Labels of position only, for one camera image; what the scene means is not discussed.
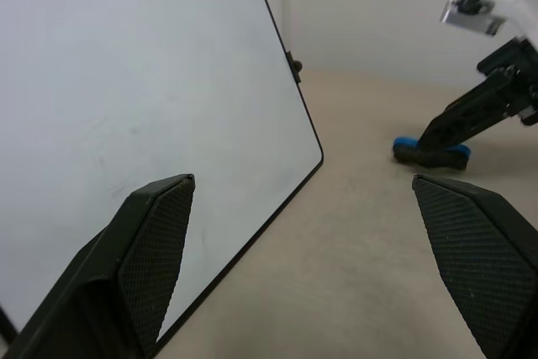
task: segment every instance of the floor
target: floor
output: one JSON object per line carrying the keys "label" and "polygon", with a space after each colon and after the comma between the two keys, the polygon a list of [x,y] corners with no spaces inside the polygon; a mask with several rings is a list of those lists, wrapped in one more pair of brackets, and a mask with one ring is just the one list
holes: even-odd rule
{"label": "floor", "polygon": [[[390,157],[460,92],[302,73],[325,163],[164,348],[172,358],[480,358],[419,215],[414,169]],[[463,181],[538,224],[535,129],[511,119],[469,141]]]}

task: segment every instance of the whiteboard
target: whiteboard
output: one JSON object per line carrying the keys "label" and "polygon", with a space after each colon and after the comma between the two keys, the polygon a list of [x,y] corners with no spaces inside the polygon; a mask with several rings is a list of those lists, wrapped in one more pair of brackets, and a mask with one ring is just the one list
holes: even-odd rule
{"label": "whiteboard", "polygon": [[135,189],[197,189],[161,336],[322,161],[265,0],[0,0],[0,305],[21,330]]}

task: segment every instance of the white board surface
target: white board surface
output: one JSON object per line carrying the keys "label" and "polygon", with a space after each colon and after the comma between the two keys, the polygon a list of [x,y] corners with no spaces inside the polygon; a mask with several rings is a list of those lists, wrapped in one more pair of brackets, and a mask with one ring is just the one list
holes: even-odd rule
{"label": "white board surface", "polygon": [[193,173],[163,335],[322,160],[265,1],[0,10],[0,305],[21,330],[132,191]]}

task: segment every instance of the beige floor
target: beige floor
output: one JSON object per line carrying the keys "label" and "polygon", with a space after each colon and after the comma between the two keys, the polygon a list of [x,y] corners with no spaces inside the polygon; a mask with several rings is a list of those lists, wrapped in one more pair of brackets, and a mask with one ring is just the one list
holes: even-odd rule
{"label": "beige floor", "polygon": [[[411,190],[391,161],[459,92],[305,72],[325,164],[158,356],[483,357],[438,275]],[[469,141],[467,172],[538,224],[536,129]]]}

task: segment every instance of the whiteboard frame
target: whiteboard frame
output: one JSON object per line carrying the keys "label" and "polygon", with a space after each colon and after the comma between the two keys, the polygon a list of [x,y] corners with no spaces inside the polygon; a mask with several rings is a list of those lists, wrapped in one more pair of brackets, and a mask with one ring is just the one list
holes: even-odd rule
{"label": "whiteboard frame", "polygon": [[[280,32],[278,31],[277,23],[275,22],[269,3],[267,2],[267,0],[264,0],[264,1],[266,3],[267,11],[269,12],[269,15],[271,16],[273,27],[277,31],[277,36],[282,47],[282,52],[286,54],[286,47],[284,46],[284,43],[282,42],[282,36],[280,35]],[[297,73],[293,70],[291,66],[290,66],[290,69],[292,70],[293,77],[295,77]],[[301,92],[301,88],[299,87],[297,80],[296,80],[296,86],[297,86],[297,91],[299,93],[299,96],[301,97],[304,110],[307,116],[309,117],[309,122],[312,127],[312,131],[314,132],[315,139],[318,142],[319,151],[321,153],[321,158],[319,160],[319,163],[299,183],[299,185],[292,191],[292,193],[282,202],[282,204],[269,217],[269,219],[260,227],[260,229],[246,242],[245,245],[243,245],[243,247],[239,250],[239,252],[235,254],[235,256],[228,262],[228,264],[226,264],[224,269],[220,271],[219,274],[214,278],[214,280],[211,281],[211,283],[198,295],[198,297],[193,301],[193,303],[178,317],[178,319],[174,322],[174,324],[170,327],[170,329],[168,329],[166,333],[157,341],[155,356],[168,343],[168,341],[179,331],[179,329],[187,322],[189,317],[193,315],[196,309],[203,303],[203,301],[209,296],[209,294],[213,292],[213,290],[217,287],[217,285],[219,285],[219,283],[224,279],[224,277],[228,274],[228,272],[235,266],[235,264],[241,259],[241,257],[251,248],[251,246],[263,234],[263,232],[275,220],[275,218],[284,210],[284,208],[286,208],[286,206],[291,202],[291,200],[295,197],[295,195],[297,195],[297,193],[304,187],[304,185],[310,180],[310,178],[312,178],[312,176],[318,171],[318,169],[321,166],[323,166],[324,150],[319,141],[318,133],[316,132],[316,129],[314,127],[314,122],[312,120],[312,117],[310,116],[309,109],[306,105],[306,102],[304,101],[304,96],[303,96],[303,93]],[[2,306],[0,306],[0,335],[8,344],[13,342],[13,340],[18,335],[18,332],[16,331],[15,327],[13,326],[13,324],[11,323],[11,321],[9,320],[9,318],[3,311]]]}

